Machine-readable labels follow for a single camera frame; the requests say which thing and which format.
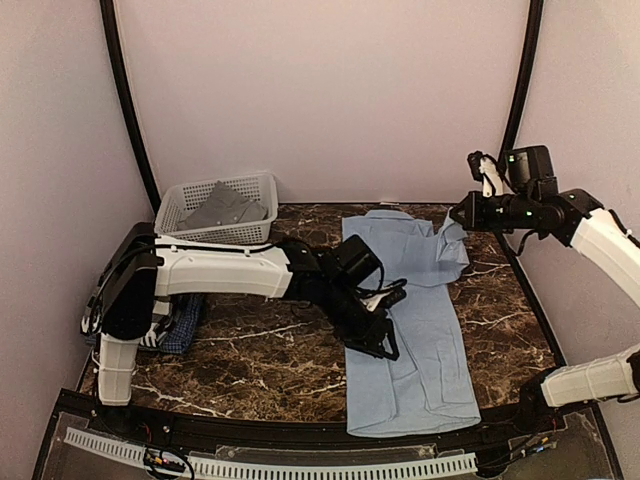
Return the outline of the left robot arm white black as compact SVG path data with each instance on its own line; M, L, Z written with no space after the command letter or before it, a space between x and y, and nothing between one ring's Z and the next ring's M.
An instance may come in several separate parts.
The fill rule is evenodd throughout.
M338 246L296 239L243 246L199 243L136 224L103 270L87 302L81 331L97 338L101 417L120 436L141 427L129 405L141 339L155 312L183 294L248 294L317 306L345 347L395 361L399 349L389 309L405 298L405 280L362 286L383 273L381 260L358 235Z

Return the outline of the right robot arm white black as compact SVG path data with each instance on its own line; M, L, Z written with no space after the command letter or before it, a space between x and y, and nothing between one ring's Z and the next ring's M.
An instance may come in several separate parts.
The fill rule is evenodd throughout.
M468 155L472 177L481 183L450 212L467 231L554 237L603 271L633 302L639 300L639 241L617 213L583 189L560 191L549 149L529 146L494 158L481 151ZM589 362L556 367L522 389L524 401L510 413L521 434L534 432L549 409L639 397L639 348Z

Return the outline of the light blue long sleeve shirt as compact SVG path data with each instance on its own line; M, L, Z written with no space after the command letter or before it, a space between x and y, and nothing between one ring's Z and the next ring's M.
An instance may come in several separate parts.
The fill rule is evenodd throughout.
M481 420L461 327L448 286L468 266L463 228L446 218L440 228L393 210L346 217L342 234L360 236L391 280L407 281L394 305L399 357L375 359L348 349L347 432L390 438L464 429Z

